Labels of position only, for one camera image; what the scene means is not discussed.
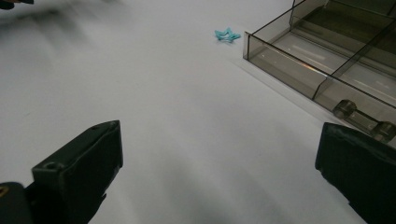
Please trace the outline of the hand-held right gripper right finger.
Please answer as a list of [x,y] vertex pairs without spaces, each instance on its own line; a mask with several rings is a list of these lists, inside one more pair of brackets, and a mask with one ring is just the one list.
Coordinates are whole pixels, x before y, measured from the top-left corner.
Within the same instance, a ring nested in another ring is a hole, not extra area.
[[326,122],[315,168],[367,224],[396,224],[396,149]]

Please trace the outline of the teal star-shaped hair clip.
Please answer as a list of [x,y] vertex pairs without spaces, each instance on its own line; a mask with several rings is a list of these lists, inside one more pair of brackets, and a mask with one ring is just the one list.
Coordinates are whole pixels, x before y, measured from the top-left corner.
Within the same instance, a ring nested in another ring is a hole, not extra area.
[[224,31],[215,30],[214,34],[218,41],[228,43],[233,43],[236,39],[241,37],[240,34],[234,33],[230,27],[226,28]]

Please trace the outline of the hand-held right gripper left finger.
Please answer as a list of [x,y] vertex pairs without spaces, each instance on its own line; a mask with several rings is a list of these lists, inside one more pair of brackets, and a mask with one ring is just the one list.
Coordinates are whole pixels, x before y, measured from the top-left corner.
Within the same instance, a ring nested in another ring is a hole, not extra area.
[[32,168],[36,224],[88,224],[123,165],[120,122],[92,126]]

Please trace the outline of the smoky transparent acrylic drawer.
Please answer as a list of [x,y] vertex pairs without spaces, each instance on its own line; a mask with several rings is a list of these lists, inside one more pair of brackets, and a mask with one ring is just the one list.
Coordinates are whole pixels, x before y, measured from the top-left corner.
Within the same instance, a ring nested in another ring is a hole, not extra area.
[[245,35],[243,56],[396,147],[396,0],[294,0]]

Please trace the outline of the dark object at table edge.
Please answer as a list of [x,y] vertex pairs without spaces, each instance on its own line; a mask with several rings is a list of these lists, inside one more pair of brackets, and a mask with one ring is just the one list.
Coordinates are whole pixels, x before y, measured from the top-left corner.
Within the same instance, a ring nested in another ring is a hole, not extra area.
[[11,10],[16,4],[33,5],[35,0],[0,0],[0,9]]

